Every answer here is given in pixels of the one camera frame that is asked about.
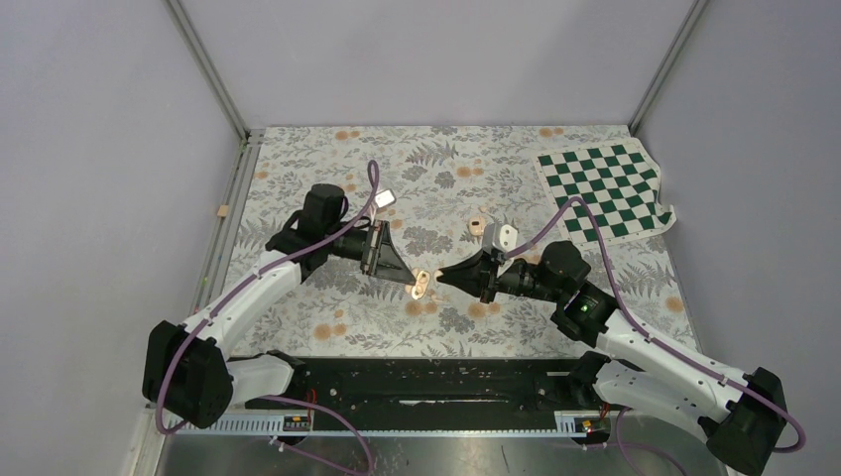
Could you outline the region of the beige earbud charging case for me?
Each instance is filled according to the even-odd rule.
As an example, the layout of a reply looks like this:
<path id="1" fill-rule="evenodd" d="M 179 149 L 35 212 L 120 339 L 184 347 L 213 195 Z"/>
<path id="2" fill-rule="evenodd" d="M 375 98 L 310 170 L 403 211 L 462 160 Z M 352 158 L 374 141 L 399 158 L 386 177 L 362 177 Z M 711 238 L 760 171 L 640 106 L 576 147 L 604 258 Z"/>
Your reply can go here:
<path id="1" fill-rule="evenodd" d="M 430 279 L 431 274 L 426 270 L 419 270 L 416 273 L 415 283 L 408 286 L 408 293 L 412 299 L 419 300 L 424 297 L 428 289 Z"/>

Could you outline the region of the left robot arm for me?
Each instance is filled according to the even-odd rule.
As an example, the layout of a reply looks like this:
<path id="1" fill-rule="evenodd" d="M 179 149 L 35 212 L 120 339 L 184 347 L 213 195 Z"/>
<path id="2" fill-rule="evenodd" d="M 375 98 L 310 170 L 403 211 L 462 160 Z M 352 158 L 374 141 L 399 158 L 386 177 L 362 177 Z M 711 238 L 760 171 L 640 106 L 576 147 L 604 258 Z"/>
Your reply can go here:
<path id="1" fill-rule="evenodd" d="M 395 200 L 391 190 L 377 191 L 360 213 L 347 218 L 344 190 L 314 185 L 302 208 L 234 285 L 183 323 L 156 325 L 148 339 L 141 393 L 156 407 L 160 432 L 171 432 L 162 421 L 164 412 L 207 428 L 231 406 L 264 396 L 286 408 L 301 404 L 308 383 L 296 373 L 292 357 L 267 351 L 235 358 L 232 352 L 270 306 L 331 257 L 357 263 L 365 276 L 413 286 L 416 277 L 399 256 L 389 223 L 376 217 Z"/>

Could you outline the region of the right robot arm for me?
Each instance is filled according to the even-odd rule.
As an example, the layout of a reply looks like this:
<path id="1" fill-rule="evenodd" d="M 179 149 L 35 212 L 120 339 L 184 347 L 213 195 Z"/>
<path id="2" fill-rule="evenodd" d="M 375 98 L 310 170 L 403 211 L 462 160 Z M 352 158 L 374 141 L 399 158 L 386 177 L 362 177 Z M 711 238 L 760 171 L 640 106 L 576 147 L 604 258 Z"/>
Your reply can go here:
<path id="1" fill-rule="evenodd" d="M 600 402 L 641 412 L 700 440 L 720 462 L 743 475 L 764 472 L 786 425 L 781 379 L 717 362 L 638 321 L 617 299 L 590 283 L 590 265 L 569 241 L 550 243 L 533 264 L 482 249 L 441 269 L 438 281 L 480 301 L 498 294 L 555 304 L 550 320 L 567 338 L 589 346 L 581 374 L 568 383 L 579 407 Z"/>

